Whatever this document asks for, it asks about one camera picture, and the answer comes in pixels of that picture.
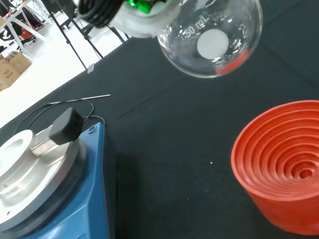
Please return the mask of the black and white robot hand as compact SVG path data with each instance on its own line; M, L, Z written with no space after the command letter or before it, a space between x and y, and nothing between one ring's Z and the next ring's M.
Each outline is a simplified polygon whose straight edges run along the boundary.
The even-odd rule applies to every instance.
M137 38L155 37L178 16L180 0L76 0L78 15L96 28L112 26Z

